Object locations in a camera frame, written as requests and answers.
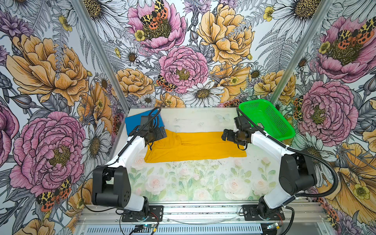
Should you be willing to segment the yellow t shirt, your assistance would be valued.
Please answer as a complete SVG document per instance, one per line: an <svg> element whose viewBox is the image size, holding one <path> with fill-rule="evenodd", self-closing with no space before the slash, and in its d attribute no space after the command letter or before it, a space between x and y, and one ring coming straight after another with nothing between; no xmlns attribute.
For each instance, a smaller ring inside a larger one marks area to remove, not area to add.
<svg viewBox="0 0 376 235"><path fill-rule="evenodd" d="M198 161L224 158L245 158L246 152L232 142L222 140L221 132L176 133L167 130L167 137L156 141L147 150L146 163Z"/></svg>

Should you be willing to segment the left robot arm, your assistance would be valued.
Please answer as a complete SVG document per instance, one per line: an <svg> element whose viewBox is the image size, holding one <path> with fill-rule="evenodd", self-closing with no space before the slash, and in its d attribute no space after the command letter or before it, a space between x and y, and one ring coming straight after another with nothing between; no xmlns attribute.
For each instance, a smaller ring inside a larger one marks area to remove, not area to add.
<svg viewBox="0 0 376 235"><path fill-rule="evenodd" d="M147 145L166 137L164 127L143 131L136 127L118 155L106 165L94 169L92 204L123 209L137 220L155 217L155 209L149 208L148 199L132 192L128 170Z"/></svg>

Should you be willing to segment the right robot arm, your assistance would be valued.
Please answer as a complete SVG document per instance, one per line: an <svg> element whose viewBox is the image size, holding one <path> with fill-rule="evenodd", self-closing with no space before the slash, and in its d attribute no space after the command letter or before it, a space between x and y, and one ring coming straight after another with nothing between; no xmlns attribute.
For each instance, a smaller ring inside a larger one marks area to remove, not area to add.
<svg viewBox="0 0 376 235"><path fill-rule="evenodd" d="M257 212L262 219L273 214L295 200L298 194L317 183L312 159L267 134L261 127L254 126L245 116L234 118L237 131L224 129L222 140L247 147L253 144L273 157L280 164L276 187L259 199Z"/></svg>

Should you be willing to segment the folded blue t shirt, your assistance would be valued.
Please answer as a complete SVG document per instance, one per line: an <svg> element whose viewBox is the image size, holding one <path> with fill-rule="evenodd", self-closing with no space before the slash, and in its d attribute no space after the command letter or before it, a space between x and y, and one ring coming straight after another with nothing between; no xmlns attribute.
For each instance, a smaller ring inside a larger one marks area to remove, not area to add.
<svg viewBox="0 0 376 235"><path fill-rule="evenodd" d="M134 130L134 128L141 124L141 117L149 115L150 110L139 113L137 115L128 116L125 118L125 125L127 130L127 135L130 136L130 133ZM161 114L158 115L159 125L158 127L164 127L165 124L162 120Z"/></svg>

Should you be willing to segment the green plastic basket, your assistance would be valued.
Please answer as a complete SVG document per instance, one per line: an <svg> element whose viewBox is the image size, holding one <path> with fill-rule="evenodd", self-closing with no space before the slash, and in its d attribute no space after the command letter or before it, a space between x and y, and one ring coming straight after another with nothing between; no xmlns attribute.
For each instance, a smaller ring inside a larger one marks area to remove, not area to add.
<svg viewBox="0 0 376 235"><path fill-rule="evenodd" d="M295 137L296 132L275 106L264 99L251 100L239 105L239 109L273 138L284 141Z"/></svg>

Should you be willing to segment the green circuit board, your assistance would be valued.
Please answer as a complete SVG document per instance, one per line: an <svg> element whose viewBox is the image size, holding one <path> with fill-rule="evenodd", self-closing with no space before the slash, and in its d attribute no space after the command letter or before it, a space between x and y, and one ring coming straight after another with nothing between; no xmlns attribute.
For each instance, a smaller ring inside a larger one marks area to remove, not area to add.
<svg viewBox="0 0 376 235"><path fill-rule="evenodd" d="M143 225L136 225L135 230L141 231L141 230L154 230L156 227L158 227L159 224L143 224Z"/></svg>

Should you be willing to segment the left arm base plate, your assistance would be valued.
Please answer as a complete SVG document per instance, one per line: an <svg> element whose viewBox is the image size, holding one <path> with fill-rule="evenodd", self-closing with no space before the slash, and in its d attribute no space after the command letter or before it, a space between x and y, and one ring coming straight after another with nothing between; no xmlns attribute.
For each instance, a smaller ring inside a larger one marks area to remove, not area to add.
<svg viewBox="0 0 376 235"><path fill-rule="evenodd" d="M122 222L162 222L164 206L152 205L144 206L141 211L125 210L122 214Z"/></svg>

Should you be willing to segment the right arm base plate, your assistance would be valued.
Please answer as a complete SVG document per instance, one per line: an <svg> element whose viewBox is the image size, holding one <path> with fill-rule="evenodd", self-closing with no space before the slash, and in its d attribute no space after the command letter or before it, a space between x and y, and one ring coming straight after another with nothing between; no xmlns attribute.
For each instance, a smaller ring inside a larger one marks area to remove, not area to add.
<svg viewBox="0 0 376 235"><path fill-rule="evenodd" d="M245 221L285 220L282 208L270 209L264 205L243 205L239 215L242 215Z"/></svg>

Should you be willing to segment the aluminium front frame rail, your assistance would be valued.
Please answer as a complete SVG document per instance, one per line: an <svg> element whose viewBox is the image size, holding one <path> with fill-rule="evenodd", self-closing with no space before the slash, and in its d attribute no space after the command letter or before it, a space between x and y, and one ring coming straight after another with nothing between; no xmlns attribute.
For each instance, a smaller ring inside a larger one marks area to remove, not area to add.
<svg viewBox="0 0 376 235"><path fill-rule="evenodd" d="M243 205L257 205L257 201L189 201L189 202L157 202L151 206L164 207L161 224L212 224L212 223L242 223ZM289 204L295 210L294 222L327 222L324 210L317 202L296 200ZM116 225L120 215L114 210L92 212L84 209L78 225Z"/></svg>

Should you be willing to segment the aluminium right corner post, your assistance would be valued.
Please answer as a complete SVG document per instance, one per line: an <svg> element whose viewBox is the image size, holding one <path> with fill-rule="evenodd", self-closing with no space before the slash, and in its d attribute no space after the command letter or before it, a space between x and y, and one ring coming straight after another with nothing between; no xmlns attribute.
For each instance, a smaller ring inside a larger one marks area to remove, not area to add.
<svg viewBox="0 0 376 235"><path fill-rule="evenodd" d="M295 67L297 66L299 60L304 55L304 49L306 49L312 40L313 36L315 35L317 29L319 29L322 25L322 22L324 20L324 17L327 15L330 7L332 6L334 1L332 0L326 0L321 1L317 11L313 15L313 18L311 20L311 23L307 27L307 31L302 34L302 38L297 46L297 49L294 51L293 56L287 66L287 68L284 71L284 74L279 82L279 84L276 87L276 90L273 92L273 95L270 98L270 102L274 105L279 97L282 94L282 91L284 90L285 86L289 82L291 76L293 75L293 72L295 70Z"/></svg>

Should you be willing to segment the aluminium corner post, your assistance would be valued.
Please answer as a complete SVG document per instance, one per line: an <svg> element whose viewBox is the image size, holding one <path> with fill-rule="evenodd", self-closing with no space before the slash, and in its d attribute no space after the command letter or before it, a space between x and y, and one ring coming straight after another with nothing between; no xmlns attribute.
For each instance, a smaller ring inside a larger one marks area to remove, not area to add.
<svg viewBox="0 0 376 235"><path fill-rule="evenodd" d="M96 33L96 28L94 24L92 23L92 20L86 10L86 7L83 3L83 1L72 1L72 5L74 10L77 13L77 16L82 23L82 26L84 28L85 34L88 39L91 39L91 44L96 52L96 55L98 56L104 71L106 72L111 84L113 85L114 91L118 97L118 100L125 112L126 115L129 114L130 111L130 105L128 104L123 91L119 85L119 82L115 76L115 71L112 68L112 65L106 55L105 49L103 48L103 45L101 43L100 37Z"/></svg>
<svg viewBox="0 0 376 235"><path fill-rule="evenodd" d="M332 0L326 0L321 1L317 11L313 15L313 18L311 20L311 23L307 27L307 31L302 34L302 38L297 46L297 49L294 51L293 56L287 66L287 68L284 71L284 74L279 82L279 84L276 87L276 90L273 92L273 95L270 98L270 102L274 105L279 97L282 94L282 91L284 90L285 86L289 82L291 76L293 75L293 72L295 70L295 67L297 66L299 60L304 55L304 49L306 49L312 40L313 36L315 35L317 29L319 29L322 25L322 22L324 20L324 17L327 15L330 7L332 6L334 1Z"/></svg>

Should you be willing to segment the aluminium left corner post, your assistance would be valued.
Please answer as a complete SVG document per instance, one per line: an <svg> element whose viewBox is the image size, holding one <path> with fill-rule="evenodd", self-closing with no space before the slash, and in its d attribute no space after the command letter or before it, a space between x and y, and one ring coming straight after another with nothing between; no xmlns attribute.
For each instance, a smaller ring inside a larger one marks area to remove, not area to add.
<svg viewBox="0 0 376 235"><path fill-rule="evenodd" d="M101 43L100 37L96 33L96 28L94 24L92 23L92 20L86 10L86 7L83 3L83 1L72 1L72 5L74 10L77 13L77 16L82 23L82 26L84 28L85 34L88 39L91 39L91 44L96 52L96 55L98 56L104 71L106 72L111 84L113 85L114 91L118 97L118 100L125 112L126 115L129 114L130 111L130 105L128 104L123 91L119 85L119 82L115 76L115 71L112 68L112 65L106 55L105 49L103 48L103 45Z"/></svg>

